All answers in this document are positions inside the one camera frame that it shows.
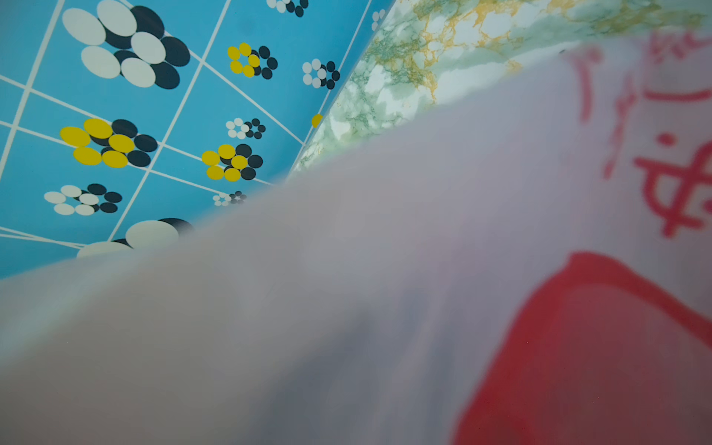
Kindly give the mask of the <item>pink translucent plastic bag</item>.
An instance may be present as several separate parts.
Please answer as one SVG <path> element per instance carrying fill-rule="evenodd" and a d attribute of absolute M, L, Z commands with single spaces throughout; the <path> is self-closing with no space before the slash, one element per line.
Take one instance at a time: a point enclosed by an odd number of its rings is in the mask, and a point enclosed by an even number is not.
<path fill-rule="evenodd" d="M 3 281 L 1 441 L 710 443 L 710 36 L 569 50 Z"/>

